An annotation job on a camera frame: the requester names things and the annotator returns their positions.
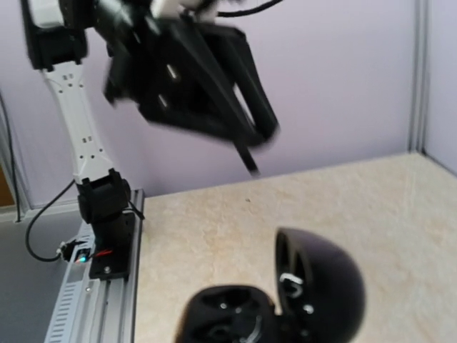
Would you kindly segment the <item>black earbud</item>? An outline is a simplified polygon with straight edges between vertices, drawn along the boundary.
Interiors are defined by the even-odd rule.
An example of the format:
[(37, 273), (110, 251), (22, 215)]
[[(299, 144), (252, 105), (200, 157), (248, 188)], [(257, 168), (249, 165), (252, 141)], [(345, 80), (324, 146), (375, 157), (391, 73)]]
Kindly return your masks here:
[(248, 147), (240, 141), (235, 141), (233, 143), (233, 145), (234, 145), (236, 151), (238, 152), (238, 155), (240, 156), (241, 161), (243, 162), (243, 164), (246, 167), (249, 174), (252, 177), (257, 177), (260, 174), (260, 172), (258, 170), (257, 164), (254, 161)]

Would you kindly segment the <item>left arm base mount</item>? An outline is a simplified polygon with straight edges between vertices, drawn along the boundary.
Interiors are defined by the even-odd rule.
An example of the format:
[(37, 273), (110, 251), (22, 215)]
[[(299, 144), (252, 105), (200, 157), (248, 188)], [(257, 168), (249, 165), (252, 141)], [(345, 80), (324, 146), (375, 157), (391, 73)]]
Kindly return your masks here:
[(91, 225), (94, 233), (95, 248), (91, 255), (89, 277), (100, 280), (128, 277), (136, 220), (144, 220), (144, 215), (131, 209), (103, 220), (92, 221), (88, 216), (83, 219)]

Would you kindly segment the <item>black earbud charging case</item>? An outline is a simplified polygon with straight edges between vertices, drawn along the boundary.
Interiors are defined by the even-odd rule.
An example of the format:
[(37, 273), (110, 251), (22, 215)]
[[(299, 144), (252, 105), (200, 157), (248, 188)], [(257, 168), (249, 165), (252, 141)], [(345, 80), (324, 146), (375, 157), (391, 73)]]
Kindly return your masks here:
[(363, 323), (366, 290), (353, 257), (308, 230), (275, 237), (276, 301), (245, 284), (207, 287), (190, 298), (176, 342), (350, 342)]

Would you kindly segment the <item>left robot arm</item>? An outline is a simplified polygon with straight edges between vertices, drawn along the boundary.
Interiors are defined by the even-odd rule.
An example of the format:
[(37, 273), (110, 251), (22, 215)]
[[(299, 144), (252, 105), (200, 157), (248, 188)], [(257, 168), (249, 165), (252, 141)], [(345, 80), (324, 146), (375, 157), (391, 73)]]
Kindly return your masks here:
[(250, 149), (278, 120), (245, 33), (217, 24), (217, 1), (22, 1), (31, 64), (52, 91), (72, 145), (81, 216), (102, 248), (131, 238), (129, 186), (96, 131), (83, 82), (86, 31), (106, 43), (104, 96), (132, 101), (145, 120), (232, 144), (256, 173)]

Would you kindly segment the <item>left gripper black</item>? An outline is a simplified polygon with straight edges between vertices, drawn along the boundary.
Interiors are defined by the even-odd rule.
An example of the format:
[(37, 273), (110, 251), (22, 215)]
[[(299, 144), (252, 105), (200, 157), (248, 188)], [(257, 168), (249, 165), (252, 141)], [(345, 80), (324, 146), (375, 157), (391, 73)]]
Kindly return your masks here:
[(145, 120), (255, 147), (270, 142), (278, 120), (245, 33), (150, 14), (103, 20), (112, 53), (104, 95), (133, 101)]

